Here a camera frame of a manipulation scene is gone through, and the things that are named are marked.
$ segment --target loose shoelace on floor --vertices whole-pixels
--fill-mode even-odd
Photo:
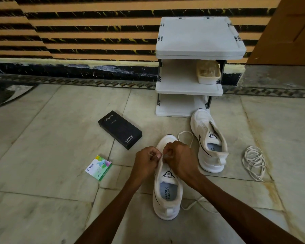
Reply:
[[[262,178],[265,173],[265,160],[262,151],[259,148],[254,146],[248,147],[245,151],[244,158],[242,158],[242,164],[254,180],[263,181]],[[260,169],[260,172],[258,174],[253,172],[253,168]]]
[[[193,133],[191,133],[190,131],[183,131],[183,132],[180,132],[179,135],[178,135],[178,140],[179,140],[180,142],[181,142],[181,140],[180,140],[179,136],[180,136],[181,134],[183,134],[183,133],[189,133],[189,134],[192,135],[192,140],[191,140],[191,143],[190,143],[190,145],[189,145],[189,147],[191,148],[192,143],[193,143],[193,139],[194,139]],[[202,201],[203,199],[204,199],[204,197],[201,196],[200,198],[198,198],[198,199],[196,199],[194,202],[192,202],[187,208],[184,208],[183,205],[182,205],[182,203],[181,203],[181,208],[182,208],[183,210],[189,210],[189,209],[191,209],[192,206],[194,206],[194,205],[198,202],[199,205],[201,205],[201,207],[202,207],[203,209],[207,210],[208,212],[211,212],[211,213],[219,213],[219,212],[217,212],[217,211],[211,211],[211,210],[207,209],[206,207],[204,207],[203,204],[200,202],[200,201]]]

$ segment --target middle shelf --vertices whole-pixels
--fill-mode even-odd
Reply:
[[[200,84],[196,76],[197,60],[163,59],[156,92],[161,94],[221,96],[221,84]]]

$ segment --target bottom shelf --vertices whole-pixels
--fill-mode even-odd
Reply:
[[[207,102],[207,96],[158,94],[156,115],[191,117],[197,109],[206,109]]]

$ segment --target white shelf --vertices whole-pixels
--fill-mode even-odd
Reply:
[[[241,59],[246,47],[228,17],[163,17],[156,57],[159,59]]]
[[[158,100],[158,116],[191,117],[197,109],[206,109],[207,103],[204,96],[178,94],[159,94]]]
[[[156,92],[161,94],[208,95],[221,96],[221,84],[200,84],[196,76],[196,60],[162,61],[159,75],[161,81],[156,83]]]

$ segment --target striped wall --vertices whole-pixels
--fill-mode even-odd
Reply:
[[[280,0],[0,0],[0,57],[156,61],[163,16],[229,16],[245,63]]]

